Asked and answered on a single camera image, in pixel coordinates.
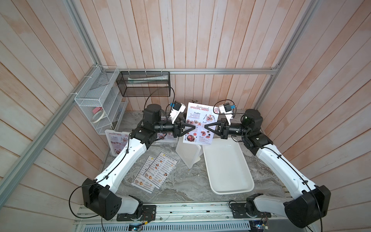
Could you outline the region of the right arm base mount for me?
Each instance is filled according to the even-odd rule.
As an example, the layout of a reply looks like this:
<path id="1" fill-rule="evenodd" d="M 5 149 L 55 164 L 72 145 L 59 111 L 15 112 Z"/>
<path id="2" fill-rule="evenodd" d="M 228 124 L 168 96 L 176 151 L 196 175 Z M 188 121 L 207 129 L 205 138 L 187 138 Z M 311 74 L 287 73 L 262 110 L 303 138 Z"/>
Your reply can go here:
<path id="1" fill-rule="evenodd" d="M 263 195 L 262 193 L 253 194 L 246 198 L 245 203 L 238 203 L 234 200 L 228 202 L 228 206 L 232 211 L 233 218 L 271 218 L 271 213 L 258 211 L 254 205 L 254 199 Z"/>

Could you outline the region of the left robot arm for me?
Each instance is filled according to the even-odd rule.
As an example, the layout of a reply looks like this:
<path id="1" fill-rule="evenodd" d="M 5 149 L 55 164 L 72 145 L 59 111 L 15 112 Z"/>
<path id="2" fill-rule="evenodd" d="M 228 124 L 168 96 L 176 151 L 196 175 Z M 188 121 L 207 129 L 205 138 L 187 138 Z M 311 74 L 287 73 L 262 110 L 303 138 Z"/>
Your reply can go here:
<path id="1" fill-rule="evenodd" d="M 141 217 L 143 203 L 133 196 L 119 197 L 116 192 L 133 164 L 157 140 L 158 133 L 170 132 L 177 138 L 196 128 L 178 118 L 185 109 L 184 104 L 176 101 L 172 105 L 170 116 L 162 120 L 161 106 L 148 105 L 144 109 L 143 119 L 128 135 L 128 142 L 120 154 L 95 179 L 87 178 L 83 182 L 81 189 L 84 206 L 105 220 L 111 220 L 116 214 Z"/>

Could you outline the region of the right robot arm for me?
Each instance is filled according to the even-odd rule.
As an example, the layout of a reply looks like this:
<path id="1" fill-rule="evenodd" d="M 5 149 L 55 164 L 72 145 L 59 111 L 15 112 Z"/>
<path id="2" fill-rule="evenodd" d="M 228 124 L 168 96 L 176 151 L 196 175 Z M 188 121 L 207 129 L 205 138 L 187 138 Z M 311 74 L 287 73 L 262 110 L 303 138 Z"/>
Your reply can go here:
<path id="1" fill-rule="evenodd" d="M 261 132 L 263 118 L 258 110 L 247 109 L 239 123 L 232 123 L 233 110 L 228 104 L 216 111 L 225 118 L 206 124 L 205 129 L 221 139 L 240 136 L 244 146 L 263 161 L 281 180 L 291 199 L 270 197 L 261 193 L 246 199 L 245 213 L 251 218 L 261 218 L 265 213 L 286 217 L 298 228 L 308 227 L 327 215 L 330 190 L 318 186 L 295 168 L 278 150 L 273 141 Z"/>

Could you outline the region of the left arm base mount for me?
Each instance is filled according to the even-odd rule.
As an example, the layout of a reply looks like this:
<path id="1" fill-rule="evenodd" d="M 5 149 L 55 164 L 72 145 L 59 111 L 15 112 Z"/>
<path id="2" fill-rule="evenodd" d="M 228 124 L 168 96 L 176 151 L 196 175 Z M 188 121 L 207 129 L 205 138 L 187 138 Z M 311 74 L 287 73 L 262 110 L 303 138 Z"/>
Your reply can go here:
<path id="1" fill-rule="evenodd" d="M 156 212 L 156 205 L 145 205 L 139 198 L 129 195 L 122 198 L 117 221 L 151 222 L 156 219 Z"/>

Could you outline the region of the dim sum inn menu sheet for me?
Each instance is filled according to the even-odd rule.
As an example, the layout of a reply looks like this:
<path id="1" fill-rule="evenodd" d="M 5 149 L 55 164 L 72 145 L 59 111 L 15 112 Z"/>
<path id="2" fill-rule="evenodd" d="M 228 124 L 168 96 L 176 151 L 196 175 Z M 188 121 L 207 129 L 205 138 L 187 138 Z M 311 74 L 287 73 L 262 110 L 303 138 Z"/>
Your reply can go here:
<path id="1" fill-rule="evenodd" d="M 139 173 L 136 175 L 136 177 L 131 183 L 134 187 L 137 187 L 147 193 L 152 193 L 155 186 L 151 181 L 149 181 L 148 179 L 144 177 L 144 173 L 150 167 L 150 165 L 153 163 L 154 160 L 155 160 L 155 157 L 149 156 L 146 159 L 145 163 L 142 165 Z"/>

